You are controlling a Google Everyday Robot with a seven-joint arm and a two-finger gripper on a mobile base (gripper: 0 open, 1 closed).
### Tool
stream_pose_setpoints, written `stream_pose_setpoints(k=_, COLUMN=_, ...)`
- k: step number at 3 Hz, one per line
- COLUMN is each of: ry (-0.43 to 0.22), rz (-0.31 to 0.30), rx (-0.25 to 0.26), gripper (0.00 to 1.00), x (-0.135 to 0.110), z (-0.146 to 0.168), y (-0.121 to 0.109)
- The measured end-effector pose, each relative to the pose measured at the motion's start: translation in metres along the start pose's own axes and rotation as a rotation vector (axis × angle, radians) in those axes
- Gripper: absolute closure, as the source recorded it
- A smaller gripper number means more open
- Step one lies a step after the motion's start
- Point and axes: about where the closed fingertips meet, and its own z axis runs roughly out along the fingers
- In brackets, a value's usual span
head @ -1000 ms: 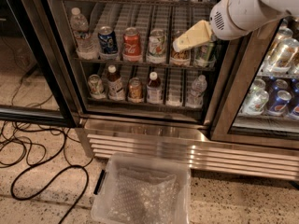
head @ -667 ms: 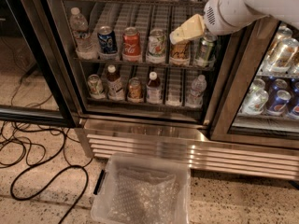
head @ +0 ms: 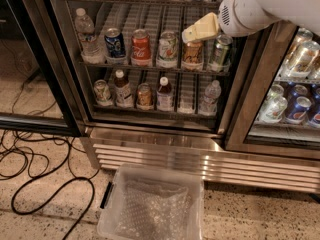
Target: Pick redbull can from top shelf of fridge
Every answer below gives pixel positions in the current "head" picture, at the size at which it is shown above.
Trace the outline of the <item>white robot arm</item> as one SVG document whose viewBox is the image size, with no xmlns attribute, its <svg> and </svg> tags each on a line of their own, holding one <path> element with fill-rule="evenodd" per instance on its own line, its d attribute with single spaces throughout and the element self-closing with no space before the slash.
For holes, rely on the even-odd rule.
<svg viewBox="0 0 320 240">
<path fill-rule="evenodd" d="M 182 32 L 184 43 L 208 40 L 219 31 L 231 37 L 254 34 L 278 21 L 320 34 L 320 0 L 223 0 L 219 13 L 209 13 Z"/>
</svg>

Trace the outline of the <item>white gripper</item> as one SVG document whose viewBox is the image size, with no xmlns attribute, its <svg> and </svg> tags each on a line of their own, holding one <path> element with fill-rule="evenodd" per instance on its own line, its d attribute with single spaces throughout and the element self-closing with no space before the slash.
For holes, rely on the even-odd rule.
<svg viewBox="0 0 320 240">
<path fill-rule="evenodd" d="M 182 32 L 182 40 L 188 43 L 212 39 L 220 28 L 231 37 L 244 37 L 277 21 L 257 0 L 223 0 L 218 17 L 213 12 L 206 14 Z"/>
</svg>

